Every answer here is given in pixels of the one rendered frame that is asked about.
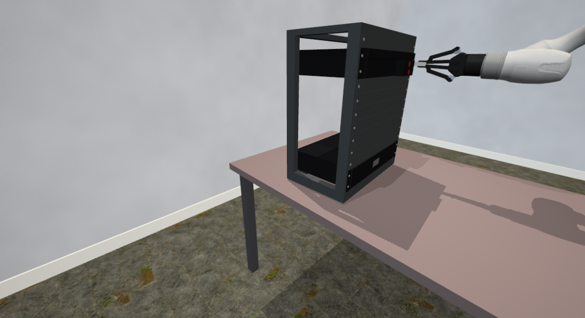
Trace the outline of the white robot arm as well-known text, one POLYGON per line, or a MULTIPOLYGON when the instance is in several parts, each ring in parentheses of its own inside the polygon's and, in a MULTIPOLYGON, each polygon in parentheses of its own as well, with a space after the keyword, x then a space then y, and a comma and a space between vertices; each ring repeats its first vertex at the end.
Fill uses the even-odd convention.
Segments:
POLYGON ((524 49, 487 53, 480 77, 527 84, 560 81, 572 64, 569 53, 583 45, 585 25, 557 39, 542 40, 524 49))

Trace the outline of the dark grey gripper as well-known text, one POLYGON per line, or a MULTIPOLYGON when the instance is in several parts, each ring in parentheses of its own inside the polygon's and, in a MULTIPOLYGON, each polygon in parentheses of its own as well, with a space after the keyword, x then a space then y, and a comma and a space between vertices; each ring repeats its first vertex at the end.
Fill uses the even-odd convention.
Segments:
POLYGON ((414 66, 417 67, 425 67, 426 72, 433 74, 435 76, 439 76, 441 78, 446 79, 448 82, 453 81, 455 77, 459 76, 480 76, 481 66, 486 54, 466 54, 462 53, 460 47, 455 47, 452 50, 434 54, 429 57, 428 60, 420 60, 414 63, 414 66), (450 60, 433 60, 438 57, 446 56, 448 54, 457 54, 450 60), (431 65, 434 63, 449 63, 449 66, 445 65, 431 65), (464 67, 464 68, 463 68, 464 67), (445 69, 448 70, 453 76, 445 75, 436 71, 431 70, 433 69, 445 69))

